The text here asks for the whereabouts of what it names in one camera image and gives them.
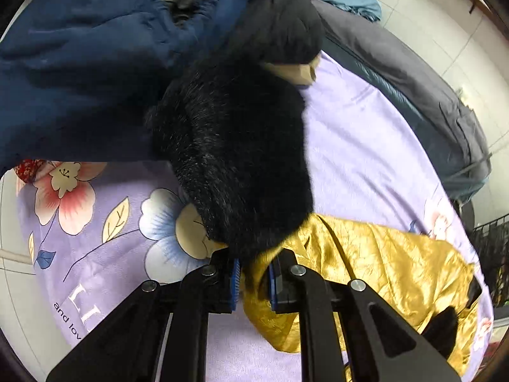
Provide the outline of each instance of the gold satin garment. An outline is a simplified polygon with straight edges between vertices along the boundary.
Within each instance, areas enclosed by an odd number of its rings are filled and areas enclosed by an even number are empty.
[[[283,248],[292,250],[299,264],[324,279],[343,284],[353,278],[364,280],[419,332],[435,314],[453,306],[459,313],[459,327],[449,363],[459,375],[464,374],[477,329],[477,302],[465,308],[474,267],[448,242],[312,214],[278,248],[260,255],[244,270],[243,304],[249,320],[274,348],[295,353],[300,351],[298,314],[271,311],[262,282],[268,265]],[[336,313],[334,318],[345,350]]]

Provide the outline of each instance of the metal bolt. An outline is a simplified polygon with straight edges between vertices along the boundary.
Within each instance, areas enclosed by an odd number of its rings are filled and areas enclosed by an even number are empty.
[[[144,292],[150,293],[151,291],[154,291],[157,288],[157,283],[153,280],[147,280],[143,282],[142,284],[142,290]]]
[[[214,274],[216,274],[216,267],[213,266],[212,264],[202,267],[202,275],[204,275],[205,277],[210,277]]]
[[[350,283],[350,287],[355,291],[364,291],[366,289],[366,283],[362,280],[355,279]]]
[[[298,275],[298,276],[306,274],[306,268],[304,266],[300,266],[298,264],[290,267],[289,271],[290,271],[291,274]]]

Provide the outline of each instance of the black furry garment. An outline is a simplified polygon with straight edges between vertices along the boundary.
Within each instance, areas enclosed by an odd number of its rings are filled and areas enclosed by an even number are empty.
[[[209,238],[242,260],[278,245],[312,212],[304,108],[295,86],[257,62],[216,55],[173,81],[147,114],[154,150]]]

